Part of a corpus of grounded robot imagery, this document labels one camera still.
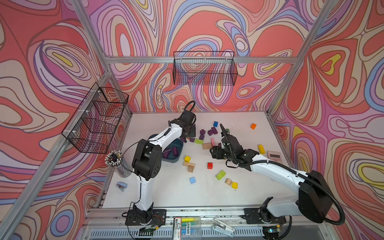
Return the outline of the teal plastic storage bin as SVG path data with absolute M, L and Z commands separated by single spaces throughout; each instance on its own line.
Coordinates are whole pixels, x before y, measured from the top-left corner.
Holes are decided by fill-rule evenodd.
M 148 159 L 153 163 L 155 161 L 160 161 L 160 158 L 162 158 L 162 161 L 166 161 L 170 163 L 177 162 L 180 158 L 180 155 L 184 146 L 184 142 L 182 142 L 177 137 L 177 133 L 168 133 L 167 135 L 164 135 L 164 134 L 152 135 L 148 139 L 148 142 L 149 142 L 149 148 L 151 149 L 151 150 L 148 150 Z M 173 147 L 177 147 L 178 149 L 179 155 L 177 157 L 174 156 L 173 154 Z M 165 149 L 172 150 L 167 159 L 163 158 L 163 151 Z

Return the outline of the purple triangular prism brick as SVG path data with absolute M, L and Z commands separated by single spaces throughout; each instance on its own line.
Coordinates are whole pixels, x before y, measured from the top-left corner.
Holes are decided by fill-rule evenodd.
M 163 151 L 163 158 L 167 159 L 169 157 L 169 154 L 170 154 L 171 151 L 172 151 L 171 149 L 165 149 Z

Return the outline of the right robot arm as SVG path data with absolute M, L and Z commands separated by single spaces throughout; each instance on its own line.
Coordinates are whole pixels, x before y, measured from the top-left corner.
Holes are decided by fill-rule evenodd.
M 268 159 L 255 150 L 244 149 L 237 138 L 229 134 L 224 126 L 220 128 L 222 130 L 221 146 L 210 149 L 212 158 L 231 162 L 232 169 L 241 168 L 264 175 L 294 193 L 292 196 L 283 198 L 268 197 L 260 208 L 261 212 L 276 218 L 304 216 L 318 224 L 326 222 L 341 226 L 345 223 L 344 209 L 321 173 L 295 170 Z

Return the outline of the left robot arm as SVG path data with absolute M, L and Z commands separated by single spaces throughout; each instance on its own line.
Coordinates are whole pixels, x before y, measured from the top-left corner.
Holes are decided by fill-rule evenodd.
M 144 225 L 151 223 L 153 219 L 159 220 L 159 224 L 164 222 L 163 218 L 153 214 L 153 179 L 160 172 L 163 151 L 176 139 L 195 136 L 197 118 L 192 112 L 195 105 L 195 101 L 190 101 L 178 118 L 168 122 L 165 130 L 153 138 L 137 142 L 132 168 L 139 184 L 138 200 L 128 210 L 128 224 Z

